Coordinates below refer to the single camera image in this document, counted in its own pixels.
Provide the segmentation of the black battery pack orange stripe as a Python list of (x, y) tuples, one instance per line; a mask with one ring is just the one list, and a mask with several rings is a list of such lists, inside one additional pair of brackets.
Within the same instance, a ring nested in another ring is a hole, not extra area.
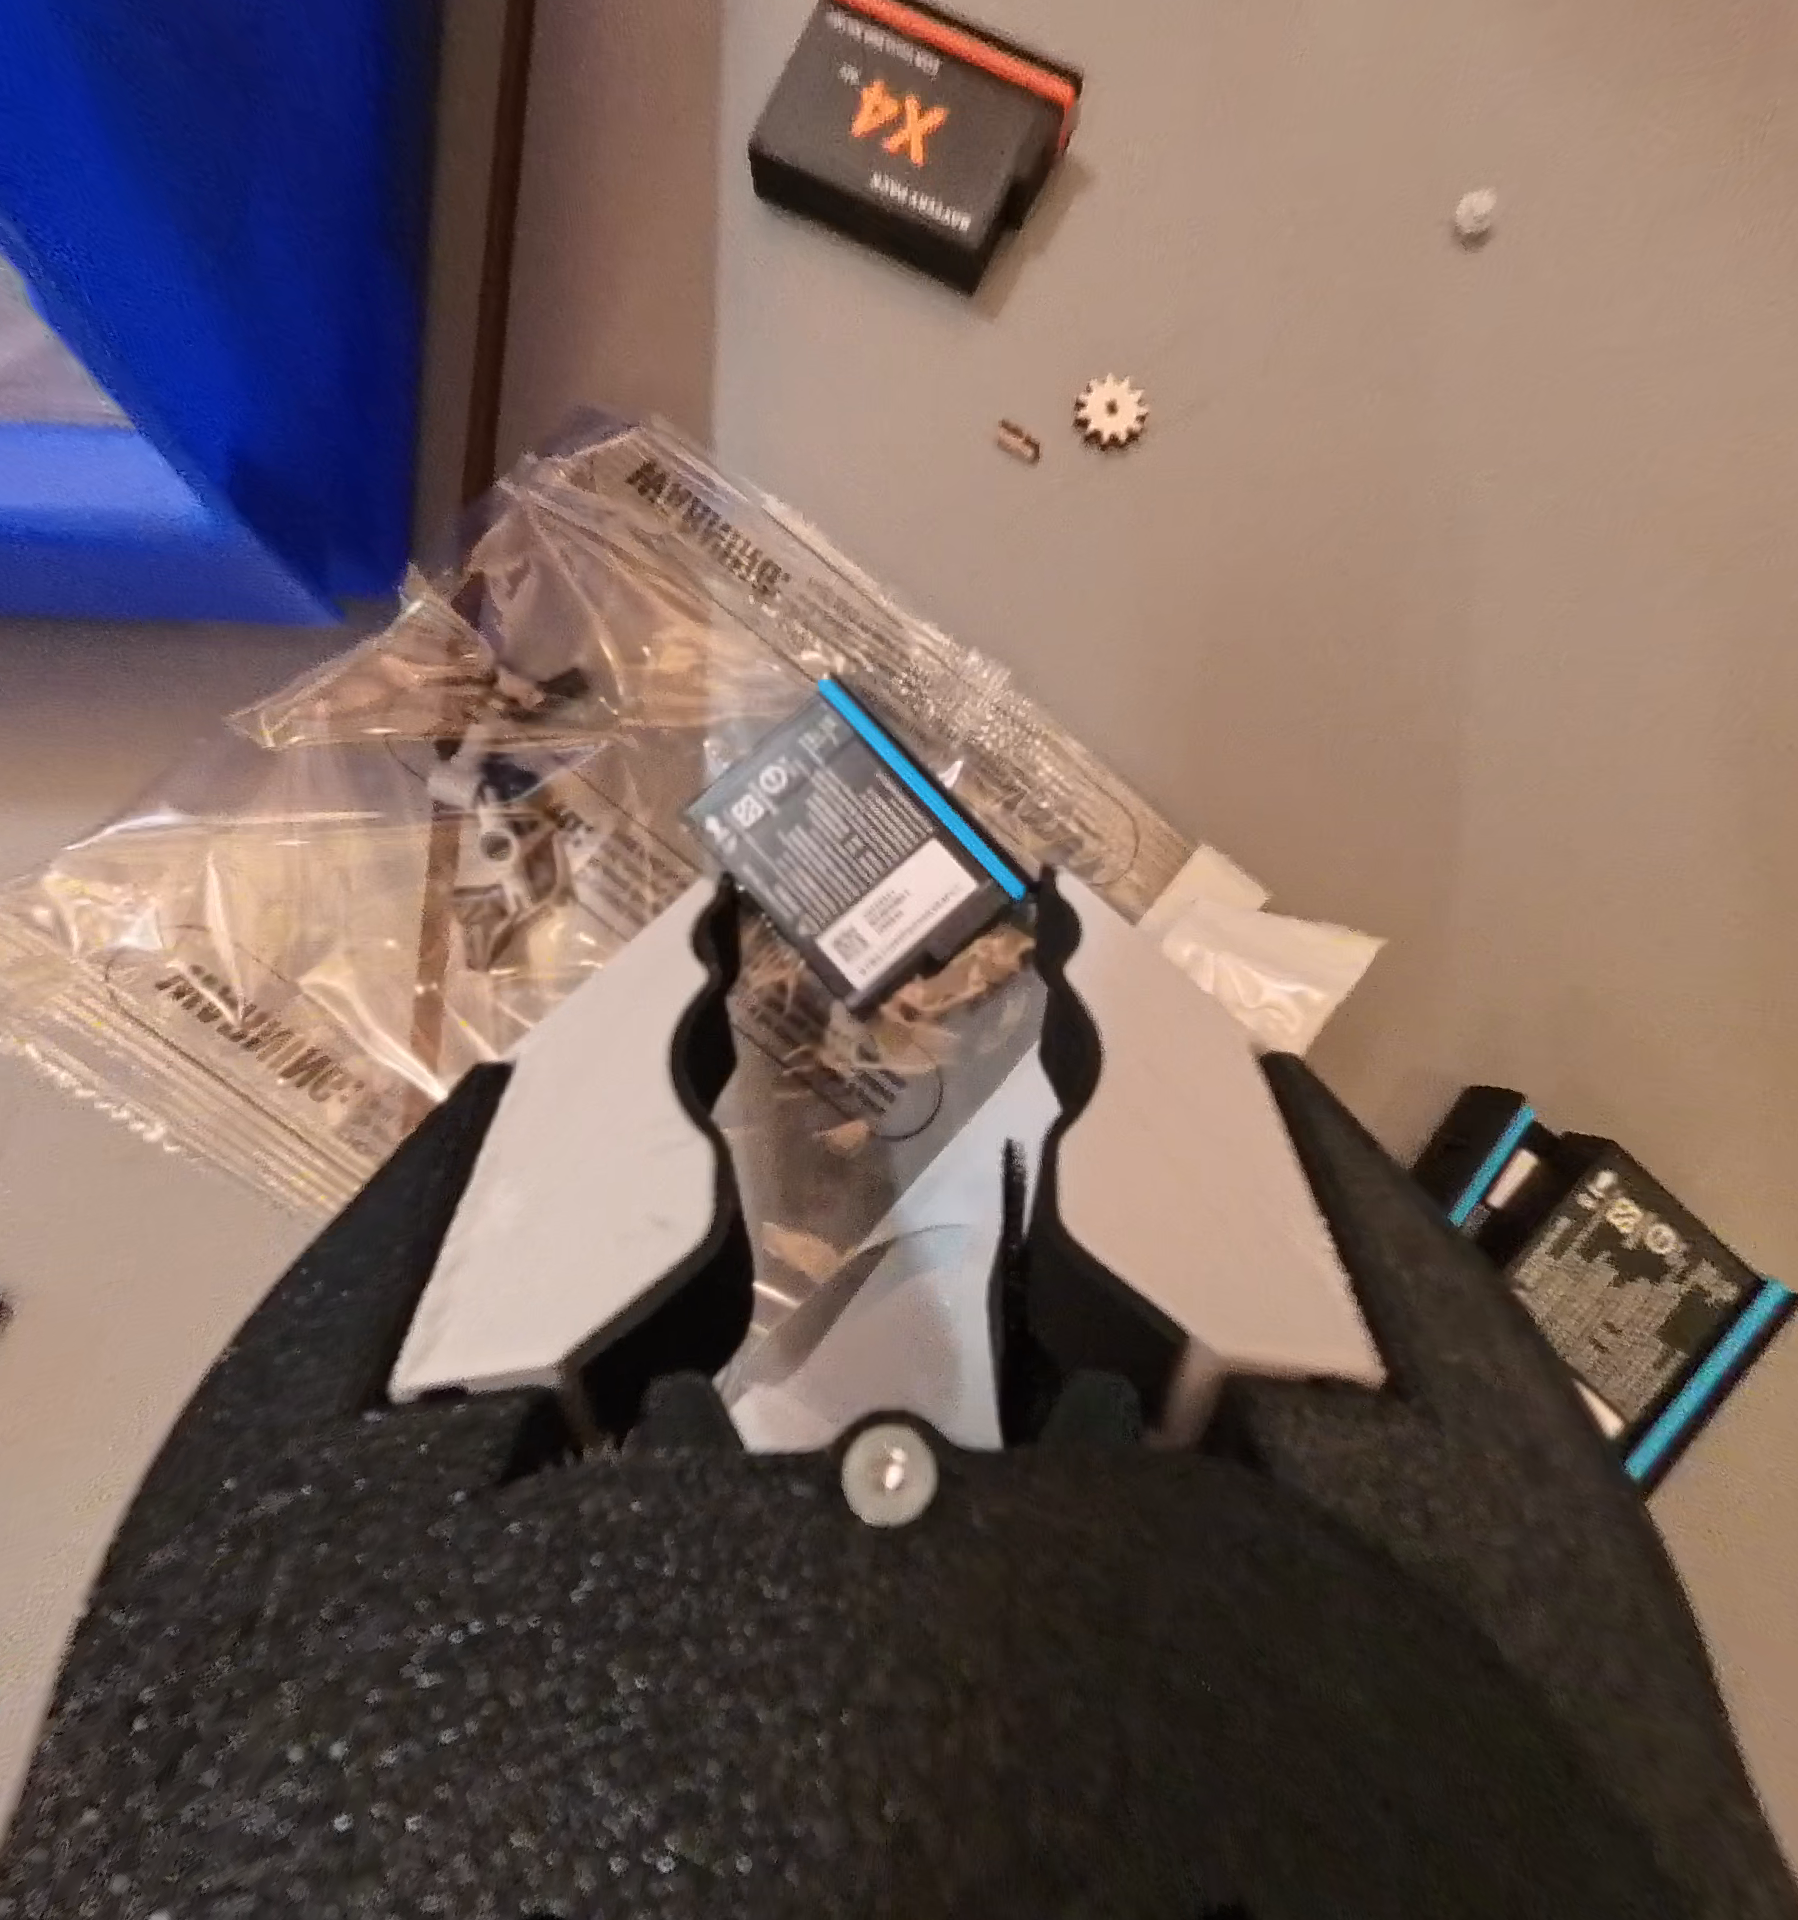
[(1025, 225), (1086, 75), (936, 3), (828, 1), (747, 141), (754, 194), (961, 295)]

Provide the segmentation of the black battery blue stripe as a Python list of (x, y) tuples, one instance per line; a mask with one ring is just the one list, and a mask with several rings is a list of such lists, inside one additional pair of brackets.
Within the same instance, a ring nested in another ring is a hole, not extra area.
[(1411, 1166), (1461, 1238), (1509, 1272), (1585, 1170), (1577, 1135), (1553, 1130), (1527, 1096), (1466, 1087)]
[(853, 1013), (943, 971), (1031, 879), (835, 677), (688, 805), (686, 822)]
[(1541, 1130), (1535, 1167), (1490, 1229), (1535, 1317), (1652, 1496), (1798, 1317), (1798, 1293), (1754, 1270), (1616, 1140)]

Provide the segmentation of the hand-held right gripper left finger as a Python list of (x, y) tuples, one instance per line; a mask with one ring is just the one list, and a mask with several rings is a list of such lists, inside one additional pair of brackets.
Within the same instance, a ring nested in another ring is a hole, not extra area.
[(551, 1389), (626, 1437), (648, 1389), (742, 1347), (753, 1255), (716, 1106), (742, 901), (697, 879), (504, 1061), (388, 1396)]

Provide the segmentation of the clear bag of toy pieces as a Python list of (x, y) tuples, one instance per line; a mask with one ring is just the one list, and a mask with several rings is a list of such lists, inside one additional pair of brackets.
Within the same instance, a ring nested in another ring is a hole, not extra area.
[(940, 1107), (897, 1143), (820, 1147), (748, 1200), (763, 1296), (719, 1382), (748, 1452), (818, 1452), (884, 1414), (1003, 1446), (992, 1282), (1059, 1112), (1044, 1015), (1031, 919), (1011, 911), (872, 1017), (936, 1065)]

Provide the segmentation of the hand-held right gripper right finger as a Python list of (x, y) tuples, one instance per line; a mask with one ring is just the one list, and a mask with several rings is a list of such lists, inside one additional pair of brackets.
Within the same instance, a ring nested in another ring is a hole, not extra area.
[(1003, 1232), (1003, 1435), (1074, 1380), (1198, 1443), (1235, 1380), (1381, 1387), (1387, 1366), (1247, 1028), (1078, 877), (1033, 901), (1056, 1115)]

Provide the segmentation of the blue plastic bin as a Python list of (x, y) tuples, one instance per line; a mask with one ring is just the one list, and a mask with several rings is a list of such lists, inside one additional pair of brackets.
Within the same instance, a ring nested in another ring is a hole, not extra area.
[(0, 1), (0, 614), (397, 588), (438, 43), (441, 3)]

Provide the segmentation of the small clear plastic pouch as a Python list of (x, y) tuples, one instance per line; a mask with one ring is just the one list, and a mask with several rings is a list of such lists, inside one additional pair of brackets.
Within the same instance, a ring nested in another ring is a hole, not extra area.
[(1263, 884), (1200, 846), (1140, 927), (1258, 1052), (1303, 1058), (1387, 943), (1343, 925), (1274, 914), (1268, 901)]

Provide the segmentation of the crumpled clear bag small parts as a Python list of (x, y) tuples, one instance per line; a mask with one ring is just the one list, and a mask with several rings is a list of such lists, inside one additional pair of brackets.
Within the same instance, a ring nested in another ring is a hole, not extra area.
[(648, 646), (598, 613), (514, 597), (482, 574), (443, 597), (409, 580), (397, 617), (247, 706), (270, 749), (381, 746), (444, 828), (449, 948), (474, 975), (583, 972), (697, 877), (664, 787), (693, 717)]

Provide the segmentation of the printed clear plastic bag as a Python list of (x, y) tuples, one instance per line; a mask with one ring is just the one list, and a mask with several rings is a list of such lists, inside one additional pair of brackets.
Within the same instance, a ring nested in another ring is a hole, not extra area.
[(1003, 661), (668, 420), (583, 411), (461, 527), (493, 639), (579, 664), (594, 717), (697, 730), (719, 766), (835, 679), (1025, 868), (1071, 871), (1129, 920), (1194, 853)]
[(0, 1044), (326, 1214), (695, 877), (560, 757), (232, 754), (0, 883)]

